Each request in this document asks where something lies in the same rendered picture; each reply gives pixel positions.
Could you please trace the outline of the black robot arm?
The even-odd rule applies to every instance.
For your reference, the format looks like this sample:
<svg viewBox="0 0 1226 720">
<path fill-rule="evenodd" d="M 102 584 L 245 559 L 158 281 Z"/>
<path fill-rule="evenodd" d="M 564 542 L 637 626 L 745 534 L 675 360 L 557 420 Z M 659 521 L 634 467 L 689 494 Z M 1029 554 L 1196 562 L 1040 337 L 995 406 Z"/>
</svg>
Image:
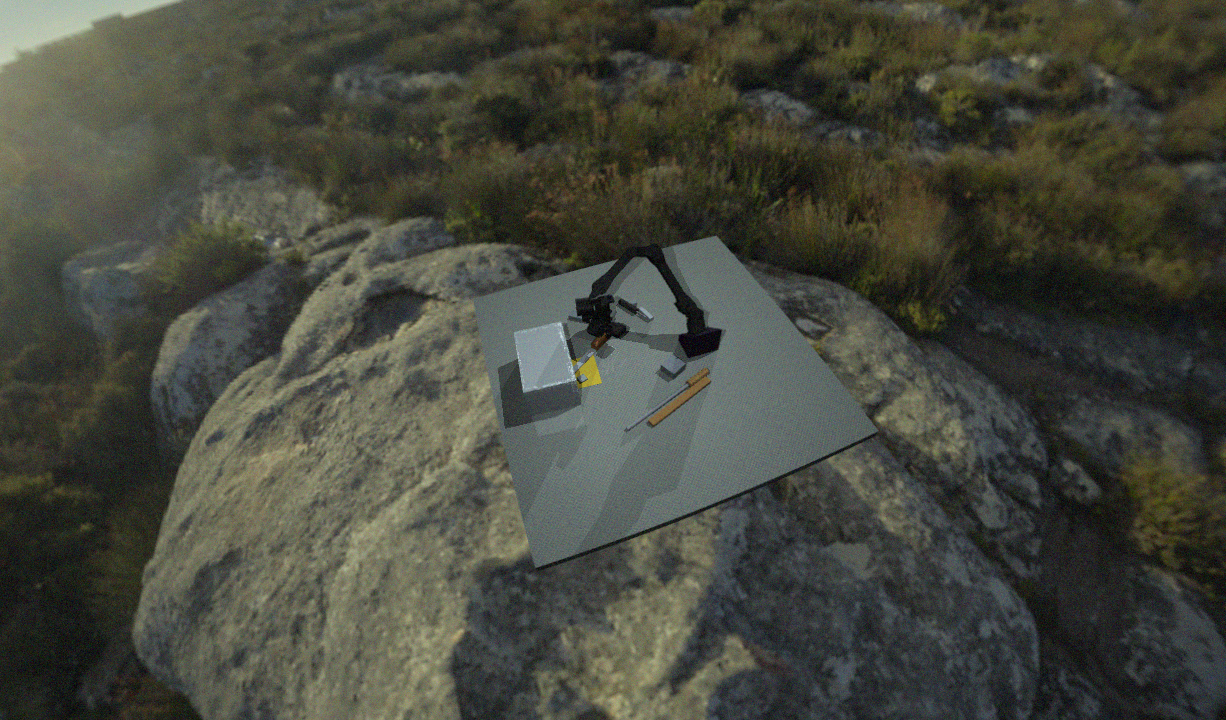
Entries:
<svg viewBox="0 0 1226 720">
<path fill-rule="evenodd" d="M 623 254 L 622 258 L 619 258 L 617 262 L 611 266 L 609 272 L 601 275 L 598 281 L 595 281 L 593 291 L 588 293 L 586 299 L 575 299 L 577 316 L 593 314 L 593 312 L 600 315 L 604 315 L 611 312 L 611 304 L 614 304 L 615 302 L 613 296 L 611 296 L 611 293 L 608 293 L 608 296 L 601 296 L 601 293 L 607 292 L 614 281 L 615 275 L 622 272 L 622 269 L 630 262 L 631 258 L 649 258 L 650 262 L 653 264 L 653 266 L 657 266 L 658 272 L 662 274 L 662 278 L 664 278 L 664 285 L 669 287 L 674 296 L 674 305 L 677 307 L 677 310 L 687 316 L 687 331 L 689 331 L 689 334 L 707 331 L 704 320 L 704 312 L 694 304 L 694 301 L 691 301 L 687 293 L 683 293 L 680 283 L 676 281 L 674 275 L 671 272 L 671 267 L 667 262 L 664 262 L 662 247 L 660 247 L 658 243 L 650 243 L 649 247 L 630 247 L 630 249 L 626 249 L 625 254 Z M 598 297 L 598 299 L 596 299 L 596 297 Z M 593 323 L 588 323 L 586 331 L 588 334 L 593 334 L 595 337 L 600 337 L 600 334 L 603 336 L 604 327 L 607 327 L 607 324 L 593 316 Z"/>
</svg>

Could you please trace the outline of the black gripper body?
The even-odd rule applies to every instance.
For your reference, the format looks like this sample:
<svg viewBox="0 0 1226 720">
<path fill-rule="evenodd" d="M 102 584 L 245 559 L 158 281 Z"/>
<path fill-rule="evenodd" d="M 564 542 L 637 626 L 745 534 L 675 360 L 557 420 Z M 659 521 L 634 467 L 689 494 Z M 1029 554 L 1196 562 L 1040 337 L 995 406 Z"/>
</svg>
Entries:
<svg viewBox="0 0 1226 720">
<path fill-rule="evenodd" d="M 596 312 L 593 312 L 593 314 L 582 315 L 582 323 L 588 323 L 588 320 L 593 319 L 593 316 L 598 320 L 601 319 L 603 320 L 604 324 L 607 324 L 607 331 L 609 331 L 613 337 L 619 339 L 619 336 L 622 336 L 622 334 L 626 331 L 626 325 L 623 325 L 622 323 L 611 323 L 611 320 L 613 319 L 611 316 L 611 313 L 612 310 L 604 315 L 600 315 Z"/>
</svg>

